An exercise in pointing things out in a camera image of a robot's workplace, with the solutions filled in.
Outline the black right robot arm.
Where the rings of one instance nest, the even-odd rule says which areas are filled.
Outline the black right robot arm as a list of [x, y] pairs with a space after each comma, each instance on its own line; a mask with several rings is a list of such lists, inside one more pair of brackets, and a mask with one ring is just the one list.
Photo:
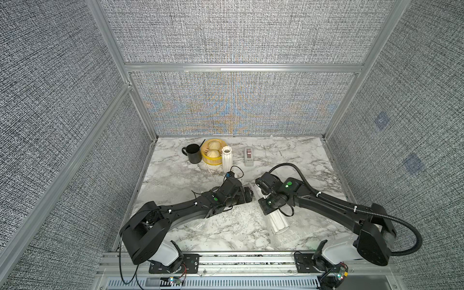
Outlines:
[[396, 230], [384, 218], [385, 210], [380, 205], [365, 207], [322, 192], [314, 193], [303, 181], [295, 178], [280, 181], [268, 172], [256, 179], [256, 185], [263, 193], [259, 205], [264, 215], [290, 205], [316, 212], [352, 232], [349, 237], [320, 242], [312, 256], [314, 268], [324, 271], [358, 259], [378, 266], [388, 265]]

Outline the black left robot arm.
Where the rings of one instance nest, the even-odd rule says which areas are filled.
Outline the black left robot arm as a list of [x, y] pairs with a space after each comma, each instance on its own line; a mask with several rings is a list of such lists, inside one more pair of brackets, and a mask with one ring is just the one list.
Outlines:
[[183, 263], [184, 255], [174, 241], [165, 241], [171, 229], [219, 215], [252, 200], [253, 191], [249, 187], [237, 178], [227, 177], [219, 187], [180, 204], [157, 205], [153, 201], [144, 204], [119, 234], [134, 265], [149, 261], [175, 271]]

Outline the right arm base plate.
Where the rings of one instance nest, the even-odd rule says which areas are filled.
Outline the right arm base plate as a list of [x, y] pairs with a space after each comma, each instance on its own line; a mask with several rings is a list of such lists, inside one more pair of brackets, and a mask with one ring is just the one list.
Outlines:
[[314, 257], [313, 252], [294, 252], [294, 262], [298, 273], [334, 273], [344, 276], [345, 272], [348, 271], [348, 266], [345, 263], [340, 262], [334, 265], [319, 254]]

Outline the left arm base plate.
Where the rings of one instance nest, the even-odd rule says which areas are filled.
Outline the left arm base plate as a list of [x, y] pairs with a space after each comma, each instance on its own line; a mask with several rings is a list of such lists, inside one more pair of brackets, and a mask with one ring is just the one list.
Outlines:
[[161, 262], [150, 260], [149, 274], [197, 274], [199, 267], [199, 254], [182, 254], [173, 263], [166, 266]]

